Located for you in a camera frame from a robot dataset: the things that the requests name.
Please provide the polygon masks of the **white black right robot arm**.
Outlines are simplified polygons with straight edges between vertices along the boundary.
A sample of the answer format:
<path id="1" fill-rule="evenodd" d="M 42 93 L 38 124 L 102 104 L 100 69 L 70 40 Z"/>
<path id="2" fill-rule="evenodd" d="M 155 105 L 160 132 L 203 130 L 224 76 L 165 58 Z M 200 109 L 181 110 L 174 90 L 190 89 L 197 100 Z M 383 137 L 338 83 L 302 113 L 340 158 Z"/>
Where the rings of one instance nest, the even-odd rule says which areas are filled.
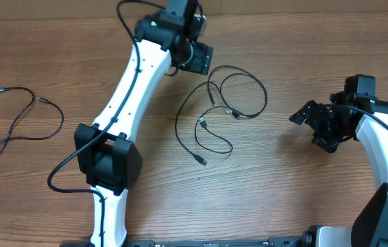
<path id="1" fill-rule="evenodd" d="M 289 120 L 308 124 L 312 142 L 327 153 L 354 139 L 363 146 L 374 176 L 376 192 L 352 226 L 311 226 L 290 246 L 388 246 L 388 102 L 376 95 L 376 78 L 353 75 L 329 104 L 311 100 Z"/>

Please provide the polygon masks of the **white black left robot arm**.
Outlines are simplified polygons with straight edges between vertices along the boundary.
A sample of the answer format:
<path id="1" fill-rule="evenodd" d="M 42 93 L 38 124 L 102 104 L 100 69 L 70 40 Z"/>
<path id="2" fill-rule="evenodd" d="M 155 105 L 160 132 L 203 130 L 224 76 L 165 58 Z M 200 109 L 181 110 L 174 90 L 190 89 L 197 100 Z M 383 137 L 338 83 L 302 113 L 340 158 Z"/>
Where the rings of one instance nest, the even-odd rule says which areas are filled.
<path id="1" fill-rule="evenodd" d="M 94 197 L 95 221 L 87 246 L 122 246 L 127 239 L 128 191 L 143 164 L 136 143 L 150 99 L 170 68 L 206 75 L 213 48 L 198 42 L 206 17 L 197 1 L 169 1 L 140 19 L 132 53 L 110 101 L 89 126 L 74 134 L 80 171 Z"/>

